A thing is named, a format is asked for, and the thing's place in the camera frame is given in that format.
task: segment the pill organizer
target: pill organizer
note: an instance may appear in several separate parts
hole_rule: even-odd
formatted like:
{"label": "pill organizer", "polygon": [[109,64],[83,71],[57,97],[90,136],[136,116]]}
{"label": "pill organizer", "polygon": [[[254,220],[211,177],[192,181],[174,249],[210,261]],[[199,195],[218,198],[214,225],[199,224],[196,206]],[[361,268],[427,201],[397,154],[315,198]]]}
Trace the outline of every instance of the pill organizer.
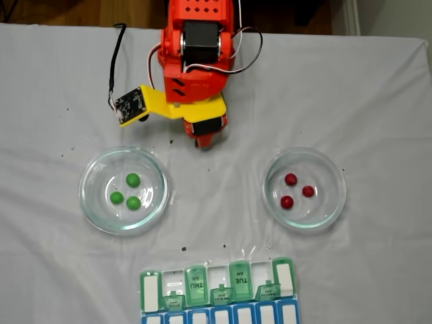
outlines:
{"label": "pill organizer", "polygon": [[142,324],[300,324],[286,257],[140,275]]}

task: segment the white wire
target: white wire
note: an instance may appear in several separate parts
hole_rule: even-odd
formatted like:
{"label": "white wire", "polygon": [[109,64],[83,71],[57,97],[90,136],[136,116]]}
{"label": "white wire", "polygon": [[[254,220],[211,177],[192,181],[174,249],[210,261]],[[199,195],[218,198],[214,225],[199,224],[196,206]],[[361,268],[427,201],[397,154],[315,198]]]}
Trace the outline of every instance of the white wire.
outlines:
{"label": "white wire", "polygon": [[109,92],[109,102],[111,103],[111,107],[114,109],[115,115],[118,116],[117,107],[115,106],[114,101],[113,101],[113,92],[112,91]]}
{"label": "white wire", "polygon": [[[238,15],[240,19],[240,28],[242,27],[242,2],[241,0],[238,0]],[[237,51],[230,57],[232,59],[235,57],[238,53],[238,50],[240,49],[240,45],[242,44],[242,38],[243,38],[243,32],[240,33],[240,41],[238,42]]]}
{"label": "white wire", "polygon": [[147,56],[147,76],[148,76],[148,82],[150,83],[151,87],[154,89],[155,85],[153,84],[153,78],[151,76],[151,57],[153,54],[161,47],[161,43],[156,44],[148,53]]}
{"label": "white wire", "polygon": [[242,32],[243,30],[246,30],[246,29],[253,29],[253,30],[255,30],[256,32],[259,33],[259,36],[260,36],[260,39],[261,39],[261,43],[259,45],[259,49],[258,49],[258,52],[256,53],[255,58],[247,66],[242,67],[241,69],[238,69],[238,70],[228,71],[228,70],[223,70],[223,69],[220,69],[218,67],[211,66],[211,65],[204,65],[204,64],[193,63],[193,64],[190,64],[190,65],[186,66],[185,73],[190,68],[200,68],[200,69],[204,69],[204,70],[218,71],[218,72],[222,72],[222,73],[225,73],[225,74],[237,74],[237,73],[243,72],[244,70],[247,70],[257,60],[258,56],[261,53],[261,49],[263,48],[263,34],[258,29],[256,29],[255,27],[250,27],[250,26],[248,26],[248,27],[242,27],[236,33],[240,33],[240,32]]}

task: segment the black circuit board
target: black circuit board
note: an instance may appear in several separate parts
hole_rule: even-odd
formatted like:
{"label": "black circuit board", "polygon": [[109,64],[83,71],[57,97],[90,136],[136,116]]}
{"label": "black circuit board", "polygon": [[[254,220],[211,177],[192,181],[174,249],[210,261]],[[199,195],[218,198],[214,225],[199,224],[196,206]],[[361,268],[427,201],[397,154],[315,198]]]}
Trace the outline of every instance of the black circuit board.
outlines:
{"label": "black circuit board", "polygon": [[117,110],[121,113],[120,124],[124,124],[131,119],[143,114],[146,111],[144,97],[141,88],[138,87],[115,101]]}

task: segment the glass bowl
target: glass bowl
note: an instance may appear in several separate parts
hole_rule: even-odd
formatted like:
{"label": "glass bowl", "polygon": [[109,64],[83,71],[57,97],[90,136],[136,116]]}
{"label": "glass bowl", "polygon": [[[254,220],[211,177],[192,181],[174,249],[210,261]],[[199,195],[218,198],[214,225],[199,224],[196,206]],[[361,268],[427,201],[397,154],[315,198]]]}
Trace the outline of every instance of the glass bowl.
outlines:
{"label": "glass bowl", "polygon": [[[126,176],[140,178],[136,188]],[[115,205],[110,196],[120,192],[123,203]],[[129,197],[141,201],[138,210],[126,205]],[[140,234],[160,218],[169,197],[169,180],[161,162],[149,152],[134,147],[111,148],[88,163],[78,185],[78,198],[87,219],[101,231],[115,235]]]}
{"label": "glass bowl", "polygon": [[[294,173],[295,186],[285,183]],[[312,186],[314,196],[303,196],[304,186]],[[344,177],[323,153],[311,148],[291,148],[276,155],[268,164],[262,179],[262,194],[267,210],[283,226],[297,232],[324,230],[340,215],[345,204]],[[291,196],[291,209],[281,207],[281,197]]]}

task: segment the white table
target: white table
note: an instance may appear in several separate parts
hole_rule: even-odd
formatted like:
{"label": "white table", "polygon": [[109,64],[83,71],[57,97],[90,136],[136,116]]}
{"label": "white table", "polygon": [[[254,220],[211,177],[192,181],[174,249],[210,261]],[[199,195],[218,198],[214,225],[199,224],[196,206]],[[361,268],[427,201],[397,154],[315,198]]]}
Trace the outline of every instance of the white table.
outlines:
{"label": "white table", "polygon": [[[143,269],[278,256],[295,262],[303,323],[431,322],[425,42],[266,34],[259,60],[224,91],[225,140],[203,152],[181,121],[118,128],[107,106],[117,33],[0,26],[0,323],[139,323]],[[158,39],[127,30],[115,97],[146,82]],[[236,66],[257,42],[245,35]],[[152,151],[172,177],[168,213],[137,238],[92,228],[77,200],[87,161],[119,144]],[[261,203],[266,164],[293,146],[344,170],[346,207],[324,234],[288,232]]]}

